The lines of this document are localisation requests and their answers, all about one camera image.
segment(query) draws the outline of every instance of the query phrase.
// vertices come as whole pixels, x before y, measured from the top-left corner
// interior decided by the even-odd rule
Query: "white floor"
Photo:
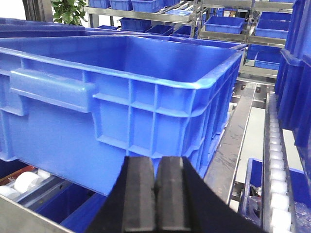
[[[265,110],[252,108],[249,123],[246,130],[244,145],[240,157],[236,181],[244,183],[249,158],[262,160],[263,155],[263,134],[264,134],[264,114]],[[283,130],[286,153],[289,167],[302,170],[299,155],[294,145],[294,137],[291,131]],[[239,203],[231,201],[231,208],[237,211]]]

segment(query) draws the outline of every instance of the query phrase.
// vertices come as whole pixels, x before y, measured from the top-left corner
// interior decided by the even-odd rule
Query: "metal rail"
[[[204,182],[226,204],[229,204],[231,200],[233,183],[237,173],[256,86],[256,83],[246,84],[238,106],[232,115],[204,177]]]

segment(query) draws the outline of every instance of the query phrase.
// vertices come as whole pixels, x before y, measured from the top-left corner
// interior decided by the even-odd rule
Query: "green plant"
[[[81,25],[81,19],[85,22],[86,12],[83,7],[86,6],[85,0],[51,0],[55,11],[54,22]]]

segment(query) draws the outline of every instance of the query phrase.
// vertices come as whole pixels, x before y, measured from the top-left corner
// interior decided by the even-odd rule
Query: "blue storage bin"
[[[110,7],[109,0],[88,0],[89,7],[108,8]]]
[[[293,3],[295,0],[269,0],[271,2],[291,2]]]
[[[298,94],[299,85],[304,69],[303,61],[295,58],[289,51],[282,49],[280,69],[276,79],[276,94],[278,94],[278,118],[284,129],[292,130],[290,119]]]
[[[205,23],[205,30],[220,33],[240,34],[243,29],[245,19],[235,17],[212,16]]]
[[[151,29],[148,29],[146,33],[151,33],[155,35],[170,35],[174,31],[174,27],[166,25],[155,25]]]
[[[102,25],[102,26],[99,26],[97,28],[100,28],[100,29],[108,29],[108,30],[116,30],[118,29],[118,27],[115,27],[115,26],[108,26],[108,25]]]
[[[296,131],[295,144],[299,147],[310,147],[311,134],[311,56],[303,57],[303,73],[295,98],[290,127]]]
[[[207,154],[241,57],[134,36],[0,39],[0,158],[108,194],[127,155]]]
[[[180,0],[164,0],[164,6],[174,6],[180,3]]]
[[[288,21],[260,20],[255,35],[286,39],[290,23]]]
[[[306,1],[301,18],[300,28],[293,55],[302,59],[306,53],[311,53],[311,1]]]
[[[131,2],[133,11],[154,13],[162,8],[160,0],[131,0]]]
[[[172,36],[189,38],[191,34],[191,26],[184,25],[178,28]],[[194,37],[198,35],[198,28],[195,28]]]
[[[281,53],[258,51],[255,57],[255,67],[278,70],[280,60]]]
[[[151,28],[151,21],[136,18],[121,18],[121,27],[124,30],[147,30]]]
[[[191,11],[185,11],[185,10],[170,10],[165,12],[168,15],[176,15],[176,16],[188,16],[191,14]]]
[[[290,13],[282,13],[282,12],[267,12],[264,11],[261,13],[259,20],[283,20],[283,21],[291,21],[292,14]]]
[[[131,0],[110,0],[111,9],[131,11],[133,5]]]
[[[285,49],[288,50],[291,54],[294,53],[294,49],[296,47],[300,24],[302,22],[302,16],[305,9],[305,4],[306,4],[305,0],[296,0],[295,3],[293,4],[293,14],[285,44]]]

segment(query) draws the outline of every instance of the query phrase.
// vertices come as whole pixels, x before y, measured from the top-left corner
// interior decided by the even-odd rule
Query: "crate handle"
[[[11,91],[42,102],[89,113],[95,84],[19,68],[10,73]]]

